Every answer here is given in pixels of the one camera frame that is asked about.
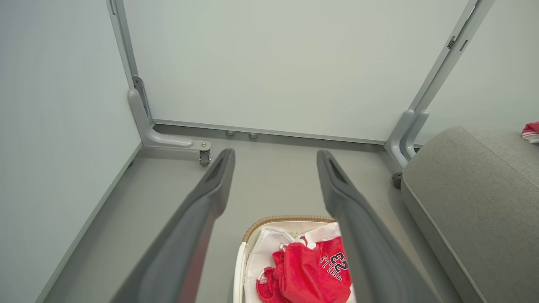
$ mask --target fabric upholstery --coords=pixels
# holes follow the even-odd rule
[[[410,161],[402,188],[464,302],[539,301],[539,146],[450,128]]]

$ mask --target pink cloth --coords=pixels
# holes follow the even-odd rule
[[[530,143],[539,143],[539,122],[526,124],[522,130],[522,138]]]

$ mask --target gray cushion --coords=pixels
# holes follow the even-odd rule
[[[454,127],[406,166],[403,197],[464,302],[539,301],[539,147]]]

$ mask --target red clothing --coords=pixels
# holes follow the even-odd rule
[[[273,253],[276,268],[264,269],[267,283],[257,281],[264,303],[345,303],[352,284],[341,237],[309,249],[291,243]]]

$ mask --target baseboard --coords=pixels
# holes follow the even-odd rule
[[[101,200],[99,200],[99,203],[95,207],[94,211],[90,214],[90,216],[88,217],[88,220],[86,220],[86,223],[84,223],[84,225],[82,226],[82,229],[79,231],[79,234],[77,235],[73,243],[71,243],[71,246],[69,247],[69,249],[67,249],[66,254],[60,261],[60,264],[58,264],[58,266],[56,267],[56,270],[52,273],[52,276],[50,277],[49,281],[47,282],[47,284],[45,285],[45,287],[39,294],[39,297],[37,298],[36,303],[43,303],[43,301],[49,294],[49,291],[51,291],[52,286],[56,282],[56,279],[58,279],[58,277],[60,276],[60,273],[64,269],[64,266],[67,264],[67,261],[69,260],[69,258],[71,258],[71,255],[75,251],[75,248],[77,247],[77,245],[79,245],[80,240],[82,239],[82,237],[88,230],[88,227],[90,227],[90,224],[92,223],[92,221],[94,221],[94,218],[98,214],[99,210],[101,210],[101,207],[107,200],[112,190],[116,187],[116,184],[118,184],[118,181],[123,176],[123,173],[126,172],[127,168],[129,167],[129,165],[131,164],[131,162],[133,161],[133,159],[135,158],[136,154],[139,152],[141,147],[142,147],[142,143],[139,143],[139,145],[135,148],[135,150],[133,151],[133,153],[127,160],[126,164],[124,164],[120,172],[118,172],[118,175],[116,176],[116,178],[114,178],[114,180],[108,187],[105,194],[103,194],[103,197],[101,198]]]
[[[217,130],[233,130],[235,132],[244,132],[244,133],[257,133],[257,134],[299,137],[299,138],[307,138],[307,139],[320,139],[320,140],[341,141],[341,142],[353,142],[353,143],[366,143],[366,144],[376,144],[376,145],[384,145],[386,142],[386,141],[380,141],[380,140],[357,139],[357,138],[348,138],[348,137],[325,136],[325,135],[303,134],[303,133],[293,133],[293,132],[281,132],[278,130],[232,127],[232,126],[224,126],[224,125],[191,123],[191,122],[181,122],[181,121],[161,120],[161,119],[154,119],[154,123],[163,124],[163,125],[173,125],[173,126],[197,127],[197,128],[217,129]]]

